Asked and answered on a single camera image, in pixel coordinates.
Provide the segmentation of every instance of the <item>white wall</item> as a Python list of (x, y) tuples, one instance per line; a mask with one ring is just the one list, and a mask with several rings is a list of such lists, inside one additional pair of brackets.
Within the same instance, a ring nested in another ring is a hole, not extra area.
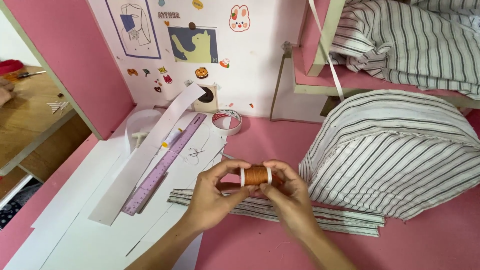
[(14, 59), (20, 60), (25, 65), (40, 66), (25, 42), (20, 38), (17, 31), (0, 11), (0, 61)]
[[(222, 87), (218, 91), (219, 109), (233, 103), (230, 109), (242, 115), (268, 117), (283, 55), (281, 45), (285, 41), (297, 43), (306, 0), (200, 0), (203, 3), (200, 10), (192, 5), (192, 0), (165, 0), (163, 6), (159, 6), (158, 0), (147, 0), (161, 60), (126, 56), (105, 0), (88, 1), (136, 103), (168, 105), (168, 101), (185, 88), (183, 82), (192, 80), (203, 85), (217, 83)], [(115, 18), (119, 19), (120, 5), (131, 1), (108, 2)], [(235, 5), (248, 6), (251, 25), (247, 31), (234, 32), (229, 27), (231, 9)], [(158, 12), (178, 12), (180, 19), (159, 18)], [(215, 29), (218, 60), (229, 58), (230, 67), (224, 68), (219, 63), (175, 62), (165, 21), (170, 27), (188, 27), (189, 22), (194, 22), (199, 28)], [(157, 70), (163, 66), (173, 80), (171, 84), (166, 84), (162, 78), (164, 74)], [(206, 79), (195, 76), (199, 67), (208, 70)], [(135, 69), (138, 76), (129, 76), (127, 69)], [(146, 77), (142, 69), (151, 73)], [(154, 91), (158, 86), (154, 82), (157, 78), (163, 84), (162, 93)]]

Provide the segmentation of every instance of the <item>cat illustration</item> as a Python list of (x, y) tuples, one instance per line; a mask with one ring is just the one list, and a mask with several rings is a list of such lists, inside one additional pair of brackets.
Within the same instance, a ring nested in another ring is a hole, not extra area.
[(230, 29), (235, 32), (243, 32), (250, 28), (250, 18), (248, 17), (248, 7), (246, 5), (235, 5), (230, 12), (230, 20), (228, 24)]
[(170, 78), (170, 75), (163, 75), (163, 79), (167, 84), (171, 84), (173, 82), (172, 78)]
[(190, 62), (190, 63), (211, 63), (212, 57), (210, 56), (210, 36), (205, 30), (203, 34), (196, 34), (192, 37), (192, 43), (195, 45), (193, 51), (187, 51), (183, 48), (180, 40), (176, 35), (172, 35), (172, 40), (177, 46), (177, 49), (182, 52), (187, 60), (175, 57), (176, 61)]

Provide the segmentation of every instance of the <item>left hand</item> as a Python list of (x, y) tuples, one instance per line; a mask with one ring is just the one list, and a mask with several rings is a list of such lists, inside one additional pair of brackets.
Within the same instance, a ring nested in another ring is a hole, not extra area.
[(240, 184), (234, 184), (240, 189), (229, 196), (223, 196), (222, 189), (231, 189), (233, 185), (220, 183), (220, 179), (227, 173), (238, 174), (239, 168), (250, 167), (251, 164), (243, 160), (223, 160), (198, 174), (192, 201), (183, 218), (199, 231), (210, 229), (220, 223), (237, 204), (259, 188), (255, 185), (240, 188)]

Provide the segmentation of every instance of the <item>bunny sticker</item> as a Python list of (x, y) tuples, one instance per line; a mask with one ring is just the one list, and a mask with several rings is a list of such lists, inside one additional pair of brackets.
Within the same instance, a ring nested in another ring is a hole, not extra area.
[(248, 7), (246, 5), (233, 6), (230, 12), (230, 20), (228, 21), (230, 29), (235, 32), (248, 30), (250, 28), (250, 18), (248, 16)]

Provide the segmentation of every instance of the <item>pink desk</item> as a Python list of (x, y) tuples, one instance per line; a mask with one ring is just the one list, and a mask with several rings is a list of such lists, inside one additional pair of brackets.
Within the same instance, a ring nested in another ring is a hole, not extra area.
[[(480, 111), (469, 115), (480, 134)], [(250, 162), (285, 160), (296, 167), (320, 125), (244, 118), (225, 153)], [(90, 136), (0, 232), (0, 268), (32, 232), (31, 224), (97, 140)], [(380, 238), (327, 232), (360, 269), (480, 269), (480, 186), (403, 223), (388, 219)], [(197, 270), (313, 269), (280, 224), (228, 215), (204, 233)]]

